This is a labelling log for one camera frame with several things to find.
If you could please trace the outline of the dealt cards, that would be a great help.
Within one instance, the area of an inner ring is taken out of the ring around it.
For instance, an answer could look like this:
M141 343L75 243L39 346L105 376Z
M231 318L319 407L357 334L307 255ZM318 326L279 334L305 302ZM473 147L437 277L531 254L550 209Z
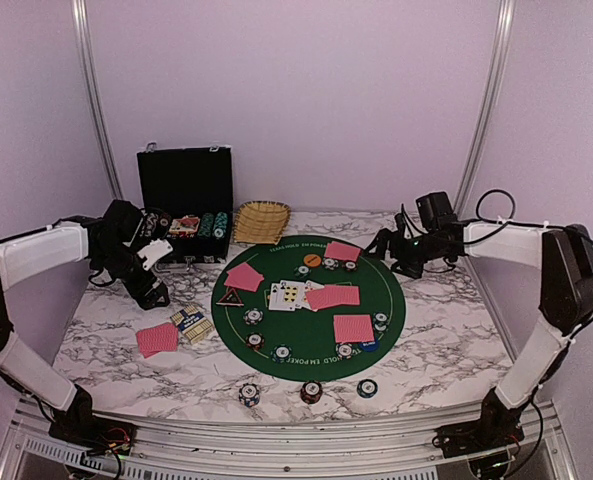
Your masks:
M337 343L364 343L374 340L372 321L368 314L335 315L333 328Z
M264 281L264 275L256 271L247 262L243 262L226 272L226 287L247 292L256 292Z
M361 255L361 248L342 243L339 241L332 241L327 244L324 257L343 262L356 262Z

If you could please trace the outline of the red playing card deck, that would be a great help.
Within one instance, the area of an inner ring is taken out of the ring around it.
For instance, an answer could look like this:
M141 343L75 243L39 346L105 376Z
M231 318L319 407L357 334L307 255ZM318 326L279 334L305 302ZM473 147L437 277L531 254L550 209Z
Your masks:
M136 333L139 352L149 358L160 352L175 352L178 348L179 331L175 325L166 322Z

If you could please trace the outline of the orange big blind button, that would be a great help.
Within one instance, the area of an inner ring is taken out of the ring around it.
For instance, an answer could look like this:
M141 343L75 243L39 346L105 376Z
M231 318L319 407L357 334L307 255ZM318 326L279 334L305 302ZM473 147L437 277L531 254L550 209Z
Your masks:
M303 263L310 268L316 268L322 263L322 259L317 254L307 254L303 259Z

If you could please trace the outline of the triangular all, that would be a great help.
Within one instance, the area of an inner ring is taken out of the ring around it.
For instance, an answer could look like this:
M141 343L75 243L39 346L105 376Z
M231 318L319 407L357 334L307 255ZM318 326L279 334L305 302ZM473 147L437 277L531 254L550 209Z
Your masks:
M244 302L242 301L239 293L234 288L229 288L226 293L216 302L218 306L225 307L242 307Z

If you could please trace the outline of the blue small blind button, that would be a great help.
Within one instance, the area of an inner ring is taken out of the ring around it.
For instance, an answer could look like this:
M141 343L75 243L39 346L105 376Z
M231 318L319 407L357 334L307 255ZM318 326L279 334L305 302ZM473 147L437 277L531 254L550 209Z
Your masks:
M368 352L377 350L378 346L379 346L379 343L377 341L361 342L359 344L359 347L361 350L368 351Z

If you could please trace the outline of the blue beige chip stack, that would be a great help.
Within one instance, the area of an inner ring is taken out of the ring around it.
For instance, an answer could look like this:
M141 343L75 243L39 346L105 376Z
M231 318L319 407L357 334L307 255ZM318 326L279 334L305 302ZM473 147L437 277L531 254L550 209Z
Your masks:
M247 408L256 406L260 402L260 388L253 382L244 383L238 390L238 400Z

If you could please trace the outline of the red black chip stack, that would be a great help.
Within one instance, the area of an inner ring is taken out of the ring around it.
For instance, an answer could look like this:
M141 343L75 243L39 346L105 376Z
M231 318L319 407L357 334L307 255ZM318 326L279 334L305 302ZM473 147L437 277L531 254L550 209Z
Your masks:
M306 404L317 403L323 394L322 384L316 380L305 382L300 389L300 398Z

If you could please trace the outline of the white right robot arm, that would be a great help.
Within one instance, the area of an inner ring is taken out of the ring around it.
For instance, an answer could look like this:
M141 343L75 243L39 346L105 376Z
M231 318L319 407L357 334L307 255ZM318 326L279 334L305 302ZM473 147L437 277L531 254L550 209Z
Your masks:
M415 237L382 229L364 253L377 259L390 257L393 270L410 278L421 277L424 265L440 258L492 259L538 271L538 307L531 334L492 391L494 402L506 411L528 402L593 321L593 239L581 224L455 221Z

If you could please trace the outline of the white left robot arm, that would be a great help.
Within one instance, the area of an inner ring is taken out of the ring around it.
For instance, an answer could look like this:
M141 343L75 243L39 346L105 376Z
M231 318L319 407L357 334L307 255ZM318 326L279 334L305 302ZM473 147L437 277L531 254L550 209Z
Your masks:
M0 374L59 413L62 426L82 445L101 438L102 423L86 409L89 396L59 373L36 351L24 334L35 327L44 333L64 322L71 301L71 282L50 293L41 278L53 279L59 269L89 265L91 275L106 273L119 282L143 310L169 303L166 285L155 264L172 251L166 235L169 215L114 200L100 217L69 216L35 230L0 239Z

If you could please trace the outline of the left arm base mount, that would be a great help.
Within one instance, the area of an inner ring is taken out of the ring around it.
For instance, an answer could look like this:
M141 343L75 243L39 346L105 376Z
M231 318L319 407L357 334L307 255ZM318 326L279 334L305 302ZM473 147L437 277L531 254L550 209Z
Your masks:
M89 456L104 453L128 454L135 434L134 424L102 417L95 417L90 426L74 426L54 421L49 427L51 437L86 447Z

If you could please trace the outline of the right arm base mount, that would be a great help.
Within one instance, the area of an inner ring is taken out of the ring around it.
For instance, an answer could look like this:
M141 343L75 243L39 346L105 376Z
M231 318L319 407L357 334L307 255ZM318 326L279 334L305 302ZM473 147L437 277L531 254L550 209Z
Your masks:
M445 458L453 458L517 444L524 438L517 422L507 427L490 427L481 420L472 420L437 428L432 445L440 449Z

